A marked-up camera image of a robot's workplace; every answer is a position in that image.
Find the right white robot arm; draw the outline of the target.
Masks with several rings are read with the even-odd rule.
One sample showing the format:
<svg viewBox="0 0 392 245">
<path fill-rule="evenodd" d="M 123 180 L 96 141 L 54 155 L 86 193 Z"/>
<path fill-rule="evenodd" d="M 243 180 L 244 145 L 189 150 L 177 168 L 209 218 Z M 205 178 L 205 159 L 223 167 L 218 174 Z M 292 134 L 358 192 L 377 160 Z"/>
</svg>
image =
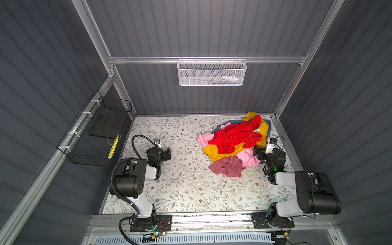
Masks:
<svg viewBox="0 0 392 245">
<path fill-rule="evenodd" d="M 286 172 L 286 153 L 279 147 L 254 148 L 253 155 L 264 164 L 267 180 L 277 186 L 294 187 L 296 197 L 273 202 L 266 212 L 251 214 L 254 228 L 291 229 L 293 218 L 316 218 L 317 214 L 337 215 L 342 210 L 341 202 L 325 173 L 306 171 Z"/>
</svg>

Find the light pink cloth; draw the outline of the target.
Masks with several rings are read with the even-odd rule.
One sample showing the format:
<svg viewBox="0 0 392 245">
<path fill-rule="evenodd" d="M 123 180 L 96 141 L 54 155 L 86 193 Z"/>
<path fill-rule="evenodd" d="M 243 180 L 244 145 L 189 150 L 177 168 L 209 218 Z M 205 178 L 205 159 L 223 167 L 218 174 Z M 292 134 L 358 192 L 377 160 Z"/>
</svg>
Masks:
<svg viewBox="0 0 392 245">
<path fill-rule="evenodd" d="M 203 152 L 213 161 L 236 156 L 242 161 L 244 167 L 258 166 L 260 160 L 256 156 L 253 156 L 253 148 L 244 149 L 244 144 L 239 144 L 235 147 L 235 151 L 232 154 L 219 154 L 217 145 L 210 145 L 208 142 L 214 137 L 212 133 L 198 134 L 197 142 L 203 146 Z"/>
</svg>

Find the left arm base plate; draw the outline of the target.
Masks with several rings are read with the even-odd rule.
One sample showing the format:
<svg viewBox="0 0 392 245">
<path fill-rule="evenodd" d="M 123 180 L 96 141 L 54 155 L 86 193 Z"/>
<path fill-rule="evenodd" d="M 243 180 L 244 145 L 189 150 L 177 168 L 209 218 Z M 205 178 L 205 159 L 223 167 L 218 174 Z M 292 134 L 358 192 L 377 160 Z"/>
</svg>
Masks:
<svg viewBox="0 0 392 245">
<path fill-rule="evenodd" d="M 157 215 L 149 218 L 134 218 L 129 221 L 130 232 L 168 232 L 172 228 L 172 215 Z"/>
</svg>

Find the red cloth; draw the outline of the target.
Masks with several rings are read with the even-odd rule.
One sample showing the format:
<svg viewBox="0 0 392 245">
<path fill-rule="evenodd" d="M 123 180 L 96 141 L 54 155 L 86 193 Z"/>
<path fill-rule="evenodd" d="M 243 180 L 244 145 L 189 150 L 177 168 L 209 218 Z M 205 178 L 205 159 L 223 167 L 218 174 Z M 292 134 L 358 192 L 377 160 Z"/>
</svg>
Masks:
<svg viewBox="0 0 392 245">
<path fill-rule="evenodd" d="M 244 144 L 244 149 L 251 148 L 262 140 L 263 135 L 256 132 L 261 124 L 262 118 L 256 115 L 240 124 L 231 124 L 224 129 L 219 129 L 208 143 L 217 145 L 219 154 L 232 154 L 239 144 Z"/>
</svg>

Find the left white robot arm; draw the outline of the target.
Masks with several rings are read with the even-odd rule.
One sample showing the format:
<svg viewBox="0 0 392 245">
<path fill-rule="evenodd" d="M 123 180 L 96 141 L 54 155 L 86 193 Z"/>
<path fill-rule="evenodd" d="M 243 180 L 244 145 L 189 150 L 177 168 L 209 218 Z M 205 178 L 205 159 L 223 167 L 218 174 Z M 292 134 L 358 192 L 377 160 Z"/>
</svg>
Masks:
<svg viewBox="0 0 392 245">
<path fill-rule="evenodd" d="M 147 200 L 144 186 L 146 181 L 159 180 L 161 165 L 169 160 L 170 148 L 150 148 L 147 159 L 124 158 L 112 170 L 109 192 L 134 208 L 134 219 L 151 223 L 157 221 L 156 208 Z"/>
</svg>

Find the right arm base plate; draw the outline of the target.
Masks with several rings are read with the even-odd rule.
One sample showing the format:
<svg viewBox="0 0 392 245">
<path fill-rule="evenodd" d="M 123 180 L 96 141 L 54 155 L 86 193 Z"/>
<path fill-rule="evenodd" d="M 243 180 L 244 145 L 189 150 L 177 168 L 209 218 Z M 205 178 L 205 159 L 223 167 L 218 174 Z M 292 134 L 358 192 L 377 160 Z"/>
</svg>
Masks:
<svg viewBox="0 0 392 245">
<path fill-rule="evenodd" d="M 267 212 L 254 212 L 250 215 L 255 229 L 266 229 L 266 228 L 288 228 L 292 229 L 295 227 L 293 220 L 287 217 L 276 216 L 275 214 L 269 214 Z"/>
</svg>

